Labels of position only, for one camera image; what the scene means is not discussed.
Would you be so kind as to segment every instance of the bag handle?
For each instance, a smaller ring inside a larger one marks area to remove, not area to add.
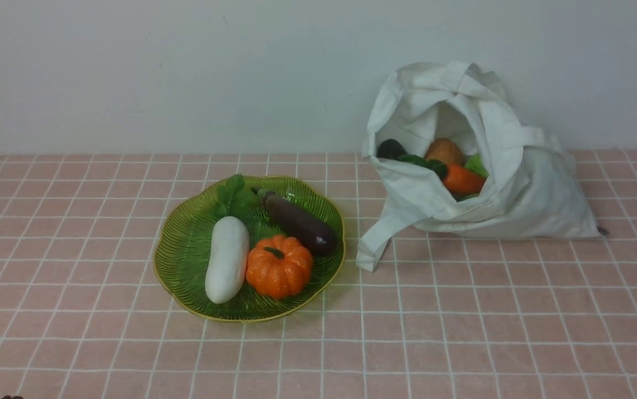
[[[389,212],[385,204],[380,219],[358,241],[355,265],[362,270],[375,271],[390,238],[427,217],[418,211]]]

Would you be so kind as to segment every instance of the purple eggplant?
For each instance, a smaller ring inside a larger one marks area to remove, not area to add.
[[[272,222],[290,237],[298,238],[314,256],[328,256],[338,248],[338,237],[333,229],[297,204],[281,197],[275,191],[252,187],[262,208]]]

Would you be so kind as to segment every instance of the plate rim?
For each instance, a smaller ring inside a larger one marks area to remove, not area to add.
[[[204,315],[202,313],[199,313],[199,311],[192,310],[191,308],[186,306],[184,303],[182,303],[178,299],[178,297],[175,295],[175,293],[173,293],[168,288],[166,283],[163,281],[163,279],[159,275],[159,272],[158,272],[158,261],[157,261],[157,259],[158,259],[158,251],[159,251],[159,248],[161,247],[161,242],[163,241],[163,237],[165,236],[166,222],[168,221],[168,218],[171,217],[171,215],[174,212],[176,212],[176,210],[178,210],[178,208],[183,206],[186,202],[191,201],[191,200],[203,195],[207,190],[212,189],[216,185],[219,185],[220,183],[226,182],[227,179],[229,179],[229,177],[225,177],[224,179],[217,180],[217,182],[214,182],[213,184],[207,186],[199,194],[194,195],[192,197],[189,197],[185,201],[181,202],[180,204],[177,204],[176,207],[174,207],[173,210],[170,213],[168,213],[168,216],[165,217],[164,220],[163,220],[163,227],[161,228],[161,237],[159,238],[158,242],[156,243],[156,248],[153,251],[153,270],[154,270],[154,273],[156,273],[156,279],[161,284],[161,287],[163,287],[164,290],[166,290],[166,292],[171,295],[173,300],[179,306],[181,306],[181,308],[189,311],[189,313],[192,313],[193,315],[200,316],[201,318],[204,318],[206,320],[222,321],[223,323],[262,323],[263,321],[270,321],[270,320],[276,320],[276,319],[284,318],[285,316],[290,315],[291,313],[294,313],[294,311],[297,311],[297,310],[303,308],[304,306],[308,305],[309,303],[311,303],[311,301],[315,300],[315,298],[318,297],[318,295],[320,293],[322,293],[326,288],[328,288],[329,285],[331,285],[331,283],[333,283],[333,280],[335,280],[336,277],[338,277],[338,274],[340,273],[340,271],[343,270],[343,265],[345,264],[345,258],[346,258],[347,253],[348,253],[348,248],[346,246],[346,238],[345,238],[345,217],[343,216],[343,213],[341,213],[340,209],[338,208],[338,205],[336,205],[333,201],[331,201],[330,198],[326,197],[325,195],[320,194],[319,192],[314,190],[313,187],[311,187],[310,185],[306,184],[306,182],[304,182],[301,179],[298,179],[297,177],[286,176],[286,175],[253,176],[253,175],[244,175],[244,174],[242,174],[242,176],[249,177],[249,178],[254,178],[254,179],[259,179],[259,180],[268,179],[268,178],[271,178],[271,177],[280,177],[282,179],[294,180],[294,181],[300,182],[301,184],[303,184],[306,187],[308,187],[308,189],[311,190],[313,192],[313,194],[315,194],[318,197],[321,197],[324,200],[328,201],[329,204],[333,205],[333,207],[335,208],[336,212],[338,212],[338,215],[340,216],[340,224],[341,224],[341,227],[343,228],[343,237],[341,239],[341,242],[343,242],[343,256],[341,257],[340,264],[338,265],[338,269],[333,274],[333,277],[331,277],[328,280],[328,282],[326,282],[323,285],[323,287],[319,288],[310,298],[305,300],[300,305],[296,306],[295,308],[293,308],[291,310],[287,310],[284,313],[280,313],[279,315],[270,316],[269,318],[261,318],[261,319],[235,319],[235,320],[228,320],[228,319],[215,318],[214,316]]]

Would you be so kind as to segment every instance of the pumpkin stem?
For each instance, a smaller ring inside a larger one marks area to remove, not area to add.
[[[276,256],[277,259],[283,259],[283,252],[281,252],[280,250],[277,250],[276,248],[265,247],[264,250],[266,252],[271,252],[272,255]]]

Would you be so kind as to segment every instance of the white wall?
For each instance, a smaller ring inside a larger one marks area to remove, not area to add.
[[[637,147],[631,0],[0,0],[0,152],[359,151],[391,71],[453,59]]]

